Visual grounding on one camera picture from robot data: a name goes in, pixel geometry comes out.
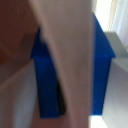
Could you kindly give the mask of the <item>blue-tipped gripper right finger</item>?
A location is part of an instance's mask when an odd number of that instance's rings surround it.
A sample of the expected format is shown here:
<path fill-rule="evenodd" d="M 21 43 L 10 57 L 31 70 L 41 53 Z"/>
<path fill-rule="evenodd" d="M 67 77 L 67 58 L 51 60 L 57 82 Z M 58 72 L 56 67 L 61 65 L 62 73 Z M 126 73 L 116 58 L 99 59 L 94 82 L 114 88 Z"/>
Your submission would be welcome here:
<path fill-rule="evenodd" d="M 92 114 L 108 128 L 128 128 L 128 52 L 115 32 L 104 32 L 94 16 Z"/>

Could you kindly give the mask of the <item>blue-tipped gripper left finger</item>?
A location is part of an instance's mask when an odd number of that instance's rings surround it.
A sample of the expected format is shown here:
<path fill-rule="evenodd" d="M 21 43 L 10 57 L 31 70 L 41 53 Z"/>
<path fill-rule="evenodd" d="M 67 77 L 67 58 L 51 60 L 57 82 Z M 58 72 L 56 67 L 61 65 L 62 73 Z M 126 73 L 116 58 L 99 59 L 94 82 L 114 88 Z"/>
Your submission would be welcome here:
<path fill-rule="evenodd" d="M 59 80 L 39 34 L 25 34 L 14 59 L 0 66 L 0 128 L 64 128 Z"/>

